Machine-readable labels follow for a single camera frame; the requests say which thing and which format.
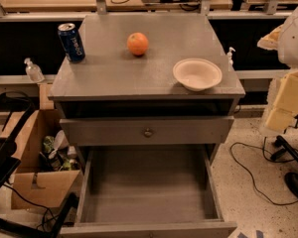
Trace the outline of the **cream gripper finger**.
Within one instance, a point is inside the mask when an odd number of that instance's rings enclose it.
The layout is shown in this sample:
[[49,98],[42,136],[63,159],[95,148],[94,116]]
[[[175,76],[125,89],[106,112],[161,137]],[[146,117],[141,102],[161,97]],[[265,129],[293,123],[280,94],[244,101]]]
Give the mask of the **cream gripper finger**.
[[276,27],[269,34],[262,37],[257,42],[257,46],[264,50],[276,51],[279,45],[279,37],[280,37],[281,30],[282,30],[282,25]]
[[264,127],[283,132],[298,115],[298,69],[279,80],[279,88],[268,111]]

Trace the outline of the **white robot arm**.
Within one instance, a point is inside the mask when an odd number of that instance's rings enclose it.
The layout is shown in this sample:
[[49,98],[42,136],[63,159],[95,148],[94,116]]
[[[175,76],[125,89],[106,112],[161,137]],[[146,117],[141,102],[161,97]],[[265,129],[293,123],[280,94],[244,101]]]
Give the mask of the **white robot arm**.
[[269,86],[268,106],[262,117],[265,134],[282,133],[298,115],[298,7],[272,32],[262,37],[259,48],[277,51],[280,62],[290,67]]

